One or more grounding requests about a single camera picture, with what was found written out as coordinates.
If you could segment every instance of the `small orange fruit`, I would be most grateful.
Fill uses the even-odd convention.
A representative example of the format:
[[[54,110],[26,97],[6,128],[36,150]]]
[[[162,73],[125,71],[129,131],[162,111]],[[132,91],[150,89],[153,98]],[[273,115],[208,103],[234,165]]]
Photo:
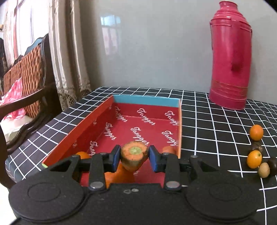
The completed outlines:
[[[255,169],[261,164],[262,158],[261,152],[254,150],[247,156],[246,163],[251,169]]]
[[[163,153],[168,152],[168,153],[171,153],[171,154],[176,154],[176,149],[173,146],[170,146],[170,145],[163,147],[162,151],[163,151]]]
[[[81,159],[90,158],[89,154],[86,152],[77,152],[76,155],[81,156]]]
[[[263,137],[263,128],[260,125],[255,124],[250,128],[249,134],[253,140],[259,141]]]

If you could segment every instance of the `red thermos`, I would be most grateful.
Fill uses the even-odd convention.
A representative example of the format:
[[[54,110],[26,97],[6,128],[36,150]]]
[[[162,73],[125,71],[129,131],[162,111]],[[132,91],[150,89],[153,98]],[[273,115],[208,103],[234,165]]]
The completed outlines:
[[[221,1],[210,22],[213,66],[210,100],[228,109],[243,109],[251,64],[252,29],[237,5]]]

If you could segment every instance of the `black circular pad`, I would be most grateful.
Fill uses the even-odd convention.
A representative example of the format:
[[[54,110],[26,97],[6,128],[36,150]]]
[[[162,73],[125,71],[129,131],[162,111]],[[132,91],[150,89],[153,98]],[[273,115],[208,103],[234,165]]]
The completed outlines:
[[[187,189],[186,198],[199,213],[213,219],[238,220],[254,213],[259,190],[230,172],[204,173]]]
[[[54,220],[70,214],[83,200],[79,183],[61,173],[34,175],[14,185],[9,202],[16,214],[29,220]]]

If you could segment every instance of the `cardboard tray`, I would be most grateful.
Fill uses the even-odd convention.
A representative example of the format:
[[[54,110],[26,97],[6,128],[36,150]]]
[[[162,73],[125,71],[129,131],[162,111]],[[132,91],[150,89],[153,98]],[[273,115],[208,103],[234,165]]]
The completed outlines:
[[[44,159],[48,167],[79,151],[90,156],[111,152],[115,145],[142,141],[159,152],[175,146],[181,157],[181,102],[176,98],[112,95],[82,120]],[[154,173],[149,159],[134,173],[137,183],[161,183],[164,173]]]

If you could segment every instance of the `table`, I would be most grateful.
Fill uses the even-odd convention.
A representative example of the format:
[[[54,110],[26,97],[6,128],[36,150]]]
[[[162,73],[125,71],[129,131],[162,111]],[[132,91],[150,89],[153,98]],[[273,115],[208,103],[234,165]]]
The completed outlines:
[[[23,143],[6,160],[6,169],[20,181],[43,169],[41,162],[51,150],[90,112],[112,94],[162,96],[182,101],[183,132],[181,157],[196,154],[212,165],[255,182],[264,201],[256,214],[261,224],[272,225],[277,219],[277,177],[261,179],[246,165],[250,146],[249,129],[253,124],[264,128],[263,161],[277,157],[277,107],[247,100],[244,110],[224,109],[209,100],[207,93],[182,90],[99,87],[50,121]]]

